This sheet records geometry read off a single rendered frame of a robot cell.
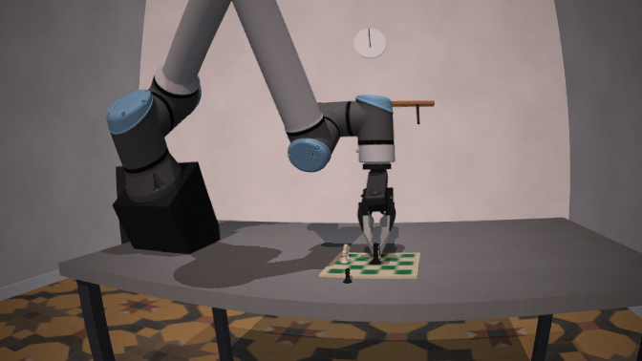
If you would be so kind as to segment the green and cream chessboard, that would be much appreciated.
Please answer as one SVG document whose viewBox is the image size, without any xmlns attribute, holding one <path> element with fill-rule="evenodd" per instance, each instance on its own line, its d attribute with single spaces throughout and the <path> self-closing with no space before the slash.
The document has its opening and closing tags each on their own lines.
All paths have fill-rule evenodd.
<svg viewBox="0 0 642 361">
<path fill-rule="evenodd" d="M 372 265 L 374 254 L 349 253 L 350 260 L 341 264 L 342 252 L 319 274 L 319 277 L 346 278 L 345 269 L 350 269 L 350 278 L 355 279 L 417 279 L 420 253 L 381 253 L 381 264 Z"/>
</svg>

